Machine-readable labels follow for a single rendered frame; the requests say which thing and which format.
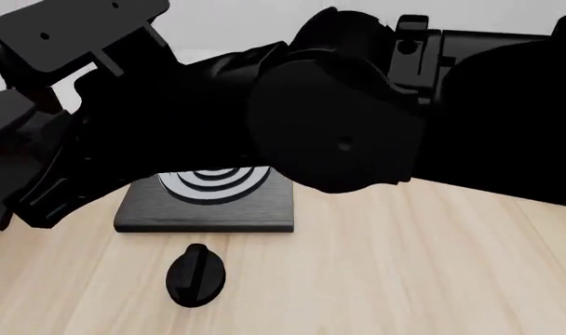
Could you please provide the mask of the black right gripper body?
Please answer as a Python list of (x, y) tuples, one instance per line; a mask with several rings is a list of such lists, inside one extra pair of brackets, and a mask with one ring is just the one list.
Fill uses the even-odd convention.
[(90, 92), (76, 114), (40, 114), (14, 89), (0, 91), (0, 231), (13, 214), (51, 228), (138, 179), (110, 147), (122, 114), (115, 95)]

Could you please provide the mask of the small flat plate on stalk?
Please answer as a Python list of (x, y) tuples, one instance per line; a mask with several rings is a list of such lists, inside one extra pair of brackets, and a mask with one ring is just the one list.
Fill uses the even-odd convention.
[(145, 28), (169, 0), (42, 0), (0, 16), (0, 44), (31, 69), (50, 74)]

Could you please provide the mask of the flat black stove plate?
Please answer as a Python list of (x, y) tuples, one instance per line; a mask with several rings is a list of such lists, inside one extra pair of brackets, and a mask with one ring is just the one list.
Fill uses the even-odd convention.
[(161, 173), (129, 187), (119, 233), (290, 233), (293, 186), (269, 167)]

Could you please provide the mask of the round black stove knob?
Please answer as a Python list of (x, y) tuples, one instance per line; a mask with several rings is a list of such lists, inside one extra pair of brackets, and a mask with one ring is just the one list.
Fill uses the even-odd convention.
[(180, 306), (196, 308), (222, 292), (226, 272), (222, 259), (206, 245), (189, 245), (168, 268), (166, 289)]

